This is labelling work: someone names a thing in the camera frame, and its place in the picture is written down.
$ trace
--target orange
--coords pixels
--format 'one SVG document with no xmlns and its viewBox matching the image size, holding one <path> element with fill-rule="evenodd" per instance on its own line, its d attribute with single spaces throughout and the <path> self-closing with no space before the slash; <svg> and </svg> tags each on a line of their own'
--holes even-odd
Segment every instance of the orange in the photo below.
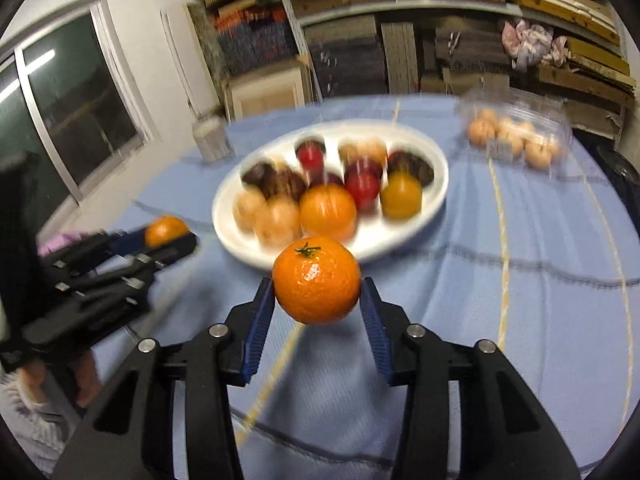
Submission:
<svg viewBox="0 0 640 480">
<path fill-rule="evenodd" d="M 145 229 L 145 245 L 159 247 L 189 232 L 183 220 L 175 216 L 159 216 Z"/>
<path fill-rule="evenodd" d="M 309 235 L 345 242 L 355 234 L 356 222 L 353 197 L 337 184 L 315 186 L 302 196 L 300 223 Z"/>
<path fill-rule="evenodd" d="M 273 286 L 282 309 L 305 324 L 333 323 L 347 316 L 360 295 L 360 267 L 335 240 L 304 238 L 280 253 Z"/>
</svg>

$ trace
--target pink object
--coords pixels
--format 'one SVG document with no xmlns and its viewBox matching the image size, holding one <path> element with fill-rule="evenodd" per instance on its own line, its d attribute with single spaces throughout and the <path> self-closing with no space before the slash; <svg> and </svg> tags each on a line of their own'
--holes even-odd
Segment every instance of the pink object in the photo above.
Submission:
<svg viewBox="0 0 640 480">
<path fill-rule="evenodd" d="M 81 238 L 81 233 L 59 233 L 38 247 L 38 255 L 46 256 Z"/>
</svg>

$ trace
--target label on plastic container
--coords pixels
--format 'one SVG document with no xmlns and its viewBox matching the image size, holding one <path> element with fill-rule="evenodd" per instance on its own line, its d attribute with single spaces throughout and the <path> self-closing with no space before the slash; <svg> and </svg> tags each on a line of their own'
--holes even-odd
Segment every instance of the label on plastic container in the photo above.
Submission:
<svg viewBox="0 0 640 480">
<path fill-rule="evenodd" d="M 486 142 L 486 158 L 513 162 L 511 144 L 506 140 L 489 139 Z"/>
</svg>

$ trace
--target window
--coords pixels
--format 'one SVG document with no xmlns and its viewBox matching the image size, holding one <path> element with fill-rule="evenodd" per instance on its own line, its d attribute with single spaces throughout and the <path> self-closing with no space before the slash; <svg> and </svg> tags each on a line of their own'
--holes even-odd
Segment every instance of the window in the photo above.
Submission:
<svg viewBox="0 0 640 480">
<path fill-rule="evenodd" d="M 143 143 L 103 1 L 45 22 L 0 64 L 0 156 L 36 155 L 25 211 L 36 232 L 70 195 L 80 202 Z"/>
</svg>

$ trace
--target plate of fruit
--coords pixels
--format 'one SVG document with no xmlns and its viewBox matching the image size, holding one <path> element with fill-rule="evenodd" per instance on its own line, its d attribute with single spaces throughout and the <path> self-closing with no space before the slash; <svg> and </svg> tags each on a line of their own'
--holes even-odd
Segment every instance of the plate of fruit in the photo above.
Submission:
<svg viewBox="0 0 640 480">
<path fill-rule="evenodd" d="M 447 159 L 423 133 L 388 121 L 313 124 L 249 154 L 212 204 L 222 245 L 271 269 L 284 247 L 328 236 L 360 262 L 404 244 L 436 215 Z"/>
</svg>

